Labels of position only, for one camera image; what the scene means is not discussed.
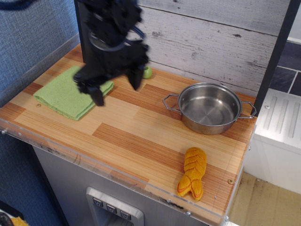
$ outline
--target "folded green cloth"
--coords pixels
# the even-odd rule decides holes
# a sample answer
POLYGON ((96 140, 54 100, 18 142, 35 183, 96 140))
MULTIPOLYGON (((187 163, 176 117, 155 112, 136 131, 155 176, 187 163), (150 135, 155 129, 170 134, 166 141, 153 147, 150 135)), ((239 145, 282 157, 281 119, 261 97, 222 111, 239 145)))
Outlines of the folded green cloth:
MULTIPOLYGON (((79 120, 95 105, 91 96, 80 93, 73 81, 73 76, 80 69, 78 66, 69 68, 46 86, 40 88, 33 96, 37 101, 63 116, 76 121, 79 120)), ((103 95, 106 95, 113 88, 113 84, 112 81, 107 81, 100 86, 103 95)))

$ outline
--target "pot handle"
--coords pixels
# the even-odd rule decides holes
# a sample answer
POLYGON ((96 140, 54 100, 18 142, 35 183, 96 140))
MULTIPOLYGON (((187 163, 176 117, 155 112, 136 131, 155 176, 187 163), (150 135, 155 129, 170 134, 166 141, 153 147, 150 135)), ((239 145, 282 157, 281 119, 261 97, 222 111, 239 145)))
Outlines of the pot handle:
POLYGON ((166 98, 164 98, 164 99, 163 99, 163 103, 164 103, 165 107, 166 107, 168 110, 173 110, 173 111, 179 111, 179 112, 181 112, 180 109, 170 108, 170 107, 167 106, 167 103, 165 103, 165 100, 168 99, 170 96, 178 97, 179 94, 172 94, 172 93, 171 93, 171 94, 169 94, 166 98))
POLYGON ((254 112, 253 112, 253 114, 251 116, 239 116, 238 118, 239 119, 252 119, 252 118, 254 118, 255 114, 257 113, 257 110, 254 107, 254 105, 250 101, 242 101, 241 103, 242 104, 243 103, 247 103, 247 104, 251 105, 251 107, 254 109, 254 112))

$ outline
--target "toy fish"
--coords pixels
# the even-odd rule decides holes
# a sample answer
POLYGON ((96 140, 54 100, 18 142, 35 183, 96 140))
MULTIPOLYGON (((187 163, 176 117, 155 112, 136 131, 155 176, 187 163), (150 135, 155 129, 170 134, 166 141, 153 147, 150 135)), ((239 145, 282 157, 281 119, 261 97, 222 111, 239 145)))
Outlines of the toy fish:
POLYGON ((195 200, 199 201, 203 195, 202 177, 206 171, 206 154, 198 148, 192 147, 186 151, 184 172, 182 179, 178 183, 178 195, 184 196, 191 191, 195 200))

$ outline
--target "metal pot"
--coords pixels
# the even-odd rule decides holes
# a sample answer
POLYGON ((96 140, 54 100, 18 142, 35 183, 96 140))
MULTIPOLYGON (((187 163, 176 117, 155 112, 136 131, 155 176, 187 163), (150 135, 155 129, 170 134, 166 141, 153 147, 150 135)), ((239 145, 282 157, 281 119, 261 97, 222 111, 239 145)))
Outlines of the metal pot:
POLYGON ((238 118, 251 119, 257 113, 251 102, 240 101, 231 89, 208 82, 190 85, 180 94, 169 94, 163 99, 163 103, 168 110, 179 111, 188 128, 208 135, 225 132, 238 118), (167 106, 165 100, 170 96, 178 97, 180 109, 167 106), (252 106, 252 116, 240 116, 243 103, 252 106))

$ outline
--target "wooden backdrop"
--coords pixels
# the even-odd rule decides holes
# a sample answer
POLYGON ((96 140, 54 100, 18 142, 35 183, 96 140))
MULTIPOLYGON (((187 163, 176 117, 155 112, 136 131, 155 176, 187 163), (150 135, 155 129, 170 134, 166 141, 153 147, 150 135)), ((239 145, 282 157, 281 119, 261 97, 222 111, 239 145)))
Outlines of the wooden backdrop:
POLYGON ((290 0, 139 0, 150 65, 257 96, 290 0))

